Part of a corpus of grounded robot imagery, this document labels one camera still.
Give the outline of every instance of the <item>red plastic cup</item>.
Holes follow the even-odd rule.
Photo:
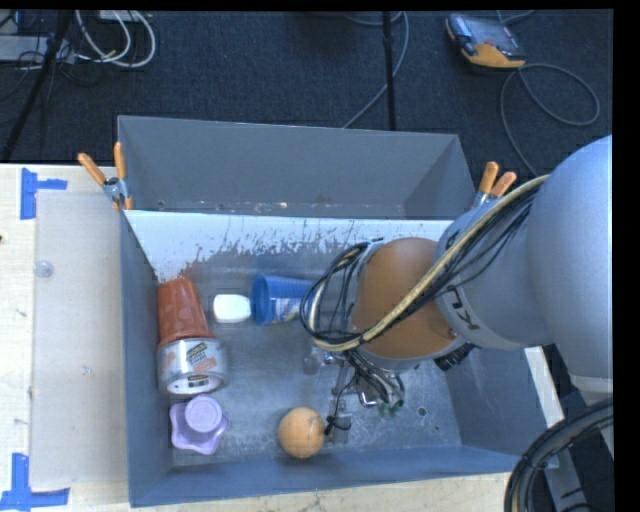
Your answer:
[[[185,277],[167,281],[158,288],[158,322],[158,348],[186,338],[214,338],[204,316],[198,289]]]

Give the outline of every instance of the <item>black carpet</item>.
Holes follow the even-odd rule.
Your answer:
[[[122,47],[118,25],[83,12],[102,48]],[[524,13],[500,14],[509,19]],[[86,152],[99,165],[113,165],[121,114],[344,127],[385,85],[379,12],[149,14],[157,38],[153,60],[139,69],[85,61],[55,65],[9,148],[9,161],[75,164],[78,152]],[[407,25],[409,31],[393,82],[398,131],[459,135],[475,185],[489,160],[516,171],[517,185],[612,133],[612,9],[539,10],[513,21],[509,27],[528,55],[516,73],[472,68],[446,35],[448,14],[408,12],[405,23],[391,13],[394,66]],[[37,10],[23,17],[21,30],[42,34],[42,53],[56,18],[57,11]],[[142,58],[149,40],[141,26],[134,32]],[[90,54],[76,20],[67,38],[76,51]],[[31,57],[23,56],[22,64]],[[0,144],[9,140],[37,74],[15,63],[0,66]],[[387,95],[349,126],[389,129]],[[605,509],[606,501],[597,509]]]

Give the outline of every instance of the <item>white soap bar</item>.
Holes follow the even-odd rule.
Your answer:
[[[244,295],[216,295],[213,299],[213,316],[221,324],[243,322],[251,318],[251,301]]]

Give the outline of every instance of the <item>gray bin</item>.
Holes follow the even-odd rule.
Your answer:
[[[219,325],[209,314],[217,293],[248,295],[259,271],[319,277],[363,226],[399,236],[462,214],[474,190],[457,136],[124,116],[118,139],[136,204],[120,222],[132,506],[506,472],[544,431],[524,353],[475,350],[447,372],[426,361],[403,375],[407,401],[393,417],[347,396],[348,441],[293,459],[277,443],[278,422],[301,405],[327,415],[337,368],[303,372],[311,344],[298,322]],[[140,236],[134,221],[141,211],[153,236]],[[284,218],[322,229],[259,251],[239,249],[250,236],[260,244],[253,228],[228,229],[224,243],[193,260],[176,242],[189,219],[206,226],[218,216],[232,225],[237,215],[247,226],[249,219],[281,225]],[[351,228],[342,236],[345,222]],[[198,236],[215,239],[219,225],[211,222]],[[427,228],[417,234],[428,235]],[[212,396],[231,427],[211,456],[172,447],[168,412],[175,400],[158,391],[156,290],[167,258],[184,260],[209,326],[229,350],[229,385]]]

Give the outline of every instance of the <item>small wooden ball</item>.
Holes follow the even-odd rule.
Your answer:
[[[324,420],[317,411],[309,407],[297,407],[280,421],[278,440],[289,455],[306,459],[322,448],[324,429]]]

